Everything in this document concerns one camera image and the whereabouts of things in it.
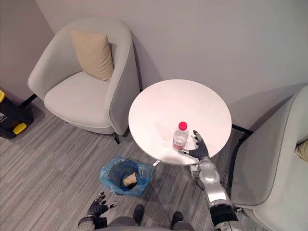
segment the white round table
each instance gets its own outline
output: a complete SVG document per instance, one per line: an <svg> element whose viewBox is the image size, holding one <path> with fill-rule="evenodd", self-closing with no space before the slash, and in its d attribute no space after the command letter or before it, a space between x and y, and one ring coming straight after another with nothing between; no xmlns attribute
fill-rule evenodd
<svg viewBox="0 0 308 231"><path fill-rule="evenodd" d="M194 149L193 130L203 137L210 157L226 144L231 116L225 102L210 88L189 80L155 83L134 100L128 116L130 132L148 155L172 165L193 165L198 159L173 149L173 133L179 122L188 124L185 149Z"/></svg>

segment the black chair leg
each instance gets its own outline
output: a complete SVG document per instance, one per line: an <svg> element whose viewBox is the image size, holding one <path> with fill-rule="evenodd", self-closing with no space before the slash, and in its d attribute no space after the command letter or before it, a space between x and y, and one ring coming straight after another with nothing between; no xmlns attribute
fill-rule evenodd
<svg viewBox="0 0 308 231"><path fill-rule="evenodd" d="M120 144L120 139L119 139L118 134L113 133L112 135L114 136L114 139L115 139L116 143L117 143L117 144Z"/></svg>

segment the chair cushion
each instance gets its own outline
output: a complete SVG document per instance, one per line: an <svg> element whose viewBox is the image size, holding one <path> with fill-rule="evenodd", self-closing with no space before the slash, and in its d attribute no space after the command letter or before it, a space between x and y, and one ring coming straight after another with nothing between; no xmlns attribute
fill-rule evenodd
<svg viewBox="0 0 308 231"><path fill-rule="evenodd" d="M55 87L45 96L48 110L61 119L89 128L109 128L105 94L109 82L79 72Z"/></svg>
<svg viewBox="0 0 308 231"><path fill-rule="evenodd" d="M70 29L70 34L82 69L91 76L109 80L114 66L107 35L77 29Z"/></svg>

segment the gray carpet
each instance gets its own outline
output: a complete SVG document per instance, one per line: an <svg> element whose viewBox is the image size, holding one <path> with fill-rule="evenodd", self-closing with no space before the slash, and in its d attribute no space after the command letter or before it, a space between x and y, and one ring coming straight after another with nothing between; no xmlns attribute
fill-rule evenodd
<svg viewBox="0 0 308 231"><path fill-rule="evenodd" d="M189 167L160 163L142 197L118 196L100 182L102 166L120 155L152 164L155 162L135 143L130 133L116 144L101 135L69 125L47 111L40 99L29 108L35 122L13 140L0 139L0 230L68 231L101 191L107 202L120 205L104 215L111 222L118 216L132 216L137 204L145 206L144 226L169 228L175 211L196 231L212 231L213 225L203 192L194 183ZM243 134L232 130L226 146L213 161L221 179L228 177L230 153ZM264 231L240 213L247 231Z"/></svg>

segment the gray armchair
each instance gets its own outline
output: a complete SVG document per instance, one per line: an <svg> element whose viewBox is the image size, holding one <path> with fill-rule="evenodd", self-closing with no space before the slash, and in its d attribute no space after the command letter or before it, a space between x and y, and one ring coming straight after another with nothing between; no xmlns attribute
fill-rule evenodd
<svg viewBox="0 0 308 231"><path fill-rule="evenodd" d="M308 139L308 86L241 145L231 201L268 230L308 230L308 162L295 147Z"/></svg>
<svg viewBox="0 0 308 231"><path fill-rule="evenodd" d="M114 63L109 81L82 71L69 29L108 35ZM45 49L28 79L29 88L53 114L66 122L96 133L123 135L128 113L140 92L129 29L113 19L91 17L62 28Z"/></svg>

